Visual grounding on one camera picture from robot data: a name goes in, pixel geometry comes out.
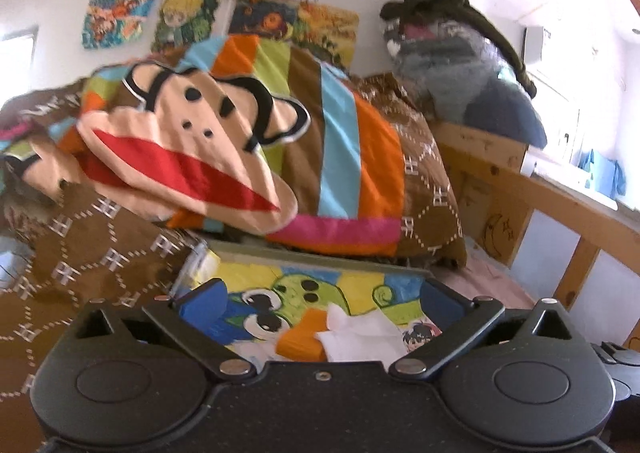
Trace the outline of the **white tissue sheets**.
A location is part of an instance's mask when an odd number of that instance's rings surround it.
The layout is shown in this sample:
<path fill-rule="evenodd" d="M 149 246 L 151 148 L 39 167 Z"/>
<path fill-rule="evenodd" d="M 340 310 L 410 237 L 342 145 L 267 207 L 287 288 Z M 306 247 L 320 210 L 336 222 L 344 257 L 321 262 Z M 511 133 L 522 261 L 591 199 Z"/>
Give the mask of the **white tissue sheets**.
<path fill-rule="evenodd" d="M 381 310 L 352 317 L 330 303 L 326 310 L 326 331 L 318 332 L 330 362 L 382 362 L 385 369 L 407 355 L 400 329 Z"/>

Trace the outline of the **orange fabric roll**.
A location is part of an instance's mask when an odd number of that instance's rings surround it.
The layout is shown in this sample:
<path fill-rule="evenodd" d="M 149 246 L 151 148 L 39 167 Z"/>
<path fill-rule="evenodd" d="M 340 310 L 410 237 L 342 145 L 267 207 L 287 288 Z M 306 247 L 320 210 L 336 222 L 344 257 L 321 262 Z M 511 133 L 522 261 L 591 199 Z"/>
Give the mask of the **orange fabric roll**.
<path fill-rule="evenodd" d="M 324 362 L 326 351 L 317 334 L 327 330 L 326 311 L 307 309 L 300 321 L 278 339 L 277 355 L 297 362 Z"/>

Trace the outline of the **pink blanket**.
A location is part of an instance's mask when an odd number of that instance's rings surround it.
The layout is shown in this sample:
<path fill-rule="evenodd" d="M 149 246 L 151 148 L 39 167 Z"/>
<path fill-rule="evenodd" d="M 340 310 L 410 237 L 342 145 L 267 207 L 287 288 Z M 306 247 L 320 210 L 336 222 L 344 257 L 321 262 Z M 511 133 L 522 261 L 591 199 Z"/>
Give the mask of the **pink blanket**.
<path fill-rule="evenodd" d="M 535 300 L 518 283 L 483 258 L 469 254 L 464 267 L 451 269 L 432 265 L 431 271 L 436 280 L 466 298 L 489 296 L 508 309 L 535 306 Z"/>

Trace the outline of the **grey tray with cartoon liner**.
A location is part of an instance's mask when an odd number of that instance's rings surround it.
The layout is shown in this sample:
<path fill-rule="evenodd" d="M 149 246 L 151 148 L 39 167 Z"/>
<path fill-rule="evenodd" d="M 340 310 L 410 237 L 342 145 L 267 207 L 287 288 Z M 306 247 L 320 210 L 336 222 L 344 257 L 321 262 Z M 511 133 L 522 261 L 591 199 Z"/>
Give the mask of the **grey tray with cartoon liner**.
<path fill-rule="evenodd" d="M 416 321 L 435 325 L 420 305 L 423 273 L 317 268 L 248 255 L 222 258 L 200 245 L 171 295 L 180 298 L 212 279 L 224 282 L 228 299 L 226 310 L 206 334 L 257 369 L 269 361 L 292 361 L 277 355 L 278 339 L 307 309 L 326 311 L 330 303 L 352 317 L 381 310 L 401 333 Z"/>

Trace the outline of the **brown PF patterned quilt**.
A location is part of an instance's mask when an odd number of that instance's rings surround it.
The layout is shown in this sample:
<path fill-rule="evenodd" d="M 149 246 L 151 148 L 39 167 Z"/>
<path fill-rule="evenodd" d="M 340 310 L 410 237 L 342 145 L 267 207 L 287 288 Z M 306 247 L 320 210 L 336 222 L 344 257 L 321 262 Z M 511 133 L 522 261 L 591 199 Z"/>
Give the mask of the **brown PF patterned quilt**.
<path fill-rule="evenodd" d="M 62 185 L 25 242 L 1 246 L 1 399 L 27 395 L 39 364 L 85 303 L 135 307 L 168 293 L 195 242 L 81 184 Z"/>

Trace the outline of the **monkey face striped pillow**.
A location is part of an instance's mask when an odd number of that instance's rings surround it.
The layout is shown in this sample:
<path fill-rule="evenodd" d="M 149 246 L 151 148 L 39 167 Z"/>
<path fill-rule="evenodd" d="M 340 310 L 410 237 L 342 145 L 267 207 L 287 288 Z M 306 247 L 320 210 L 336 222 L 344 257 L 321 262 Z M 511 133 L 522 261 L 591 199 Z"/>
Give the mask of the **monkey face striped pillow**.
<path fill-rule="evenodd" d="M 1 111 L 1 163 L 48 199 L 89 184 L 168 228 L 463 265 L 454 190 L 390 74 L 254 35 L 107 65 Z"/>

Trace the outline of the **bagged bedding bundle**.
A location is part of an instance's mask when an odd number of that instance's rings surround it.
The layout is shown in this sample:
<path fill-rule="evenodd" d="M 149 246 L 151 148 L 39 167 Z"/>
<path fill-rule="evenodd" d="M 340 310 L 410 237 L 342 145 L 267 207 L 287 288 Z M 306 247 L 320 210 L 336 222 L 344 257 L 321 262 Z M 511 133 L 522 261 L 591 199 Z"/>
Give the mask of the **bagged bedding bundle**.
<path fill-rule="evenodd" d="M 425 115 L 538 149 L 548 143 L 532 95 L 488 38 L 469 25 L 436 20 L 385 24 L 393 73 Z"/>

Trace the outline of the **blond character poster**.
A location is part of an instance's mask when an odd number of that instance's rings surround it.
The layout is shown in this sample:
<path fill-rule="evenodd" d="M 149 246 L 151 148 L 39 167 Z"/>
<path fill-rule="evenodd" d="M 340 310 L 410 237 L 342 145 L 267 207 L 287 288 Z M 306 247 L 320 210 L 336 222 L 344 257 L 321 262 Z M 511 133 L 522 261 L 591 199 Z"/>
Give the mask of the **blond character poster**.
<path fill-rule="evenodd" d="M 151 50 L 163 52 L 208 39 L 220 3 L 221 0 L 164 0 Z"/>

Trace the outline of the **anime poster lower left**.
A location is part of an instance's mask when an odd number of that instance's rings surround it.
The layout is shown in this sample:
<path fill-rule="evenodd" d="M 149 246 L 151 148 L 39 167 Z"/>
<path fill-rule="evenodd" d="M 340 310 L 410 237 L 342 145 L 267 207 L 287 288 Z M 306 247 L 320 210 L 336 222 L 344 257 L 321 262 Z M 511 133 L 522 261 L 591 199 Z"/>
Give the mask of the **anime poster lower left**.
<path fill-rule="evenodd" d="M 81 45 L 106 49 L 134 42 L 141 37 L 156 0 L 89 0 Z"/>

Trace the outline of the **dark swirl painting poster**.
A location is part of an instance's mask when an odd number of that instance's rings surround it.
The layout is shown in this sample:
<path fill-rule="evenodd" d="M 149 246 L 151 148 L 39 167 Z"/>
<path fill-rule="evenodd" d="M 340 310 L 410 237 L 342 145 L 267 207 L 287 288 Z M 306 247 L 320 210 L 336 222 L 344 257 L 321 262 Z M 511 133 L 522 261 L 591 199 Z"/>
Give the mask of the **dark swirl painting poster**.
<path fill-rule="evenodd" d="M 298 3 L 290 0 L 235 0 L 228 32 L 274 40 L 293 36 Z"/>

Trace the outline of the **yellow landscape poster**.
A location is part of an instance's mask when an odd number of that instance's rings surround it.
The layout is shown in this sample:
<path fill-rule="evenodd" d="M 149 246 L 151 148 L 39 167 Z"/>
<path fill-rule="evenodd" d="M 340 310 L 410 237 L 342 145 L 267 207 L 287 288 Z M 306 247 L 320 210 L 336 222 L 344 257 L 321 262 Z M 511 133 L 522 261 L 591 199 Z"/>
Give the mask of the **yellow landscape poster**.
<path fill-rule="evenodd" d="M 348 71 L 356 50 L 359 16 L 349 10 L 302 2 L 293 42 L 316 58 Z"/>

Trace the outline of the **dark olive garment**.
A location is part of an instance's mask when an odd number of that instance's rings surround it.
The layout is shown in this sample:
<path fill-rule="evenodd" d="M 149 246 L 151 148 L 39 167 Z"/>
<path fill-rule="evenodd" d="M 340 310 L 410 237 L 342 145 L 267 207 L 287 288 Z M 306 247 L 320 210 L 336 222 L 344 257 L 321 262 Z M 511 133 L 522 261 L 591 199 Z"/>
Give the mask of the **dark olive garment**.
<path fill-rule="evenodd" d="M 383 21 L 398 20 L 406 24 L 430 23 L 438 19 L 453 20 L 465 25 L 487 38 L 499 50 L 504 61 L 514 71 L 516 80 L 533 99 L 537 87 L 527 74 L 526 65 L 511 43 L 499 32 L 483 13 L 475 9 L 469 0 L 402 0 L 382 5 L 380 18 Z"/>

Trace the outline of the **wooden bed frame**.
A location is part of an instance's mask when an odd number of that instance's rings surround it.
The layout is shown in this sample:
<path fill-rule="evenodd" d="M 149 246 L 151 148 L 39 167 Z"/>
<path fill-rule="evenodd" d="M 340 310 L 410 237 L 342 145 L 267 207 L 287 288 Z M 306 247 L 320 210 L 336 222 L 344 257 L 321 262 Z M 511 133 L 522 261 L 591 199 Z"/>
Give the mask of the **wooden bed frame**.
<path fill-rule="evenodd" d="M 639 347 L 639 221 L 542 176 L 554 168 L 523 143 L 430 125 L 463 233 L 533 298 L 559 300 L 596 343 Z"/>

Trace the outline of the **white wall air conditioner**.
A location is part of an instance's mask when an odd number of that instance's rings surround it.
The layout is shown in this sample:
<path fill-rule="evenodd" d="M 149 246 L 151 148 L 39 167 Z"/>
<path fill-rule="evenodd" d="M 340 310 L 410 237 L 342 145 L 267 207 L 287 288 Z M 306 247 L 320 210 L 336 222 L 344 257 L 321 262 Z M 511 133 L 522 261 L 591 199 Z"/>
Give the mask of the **white wall air conditioner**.
<path fill-rule="evenodd" d="M 533 65 L 542 60 L 547 32 L 542 26 L 528 26 L 523 38 L 523 61 Z"/>

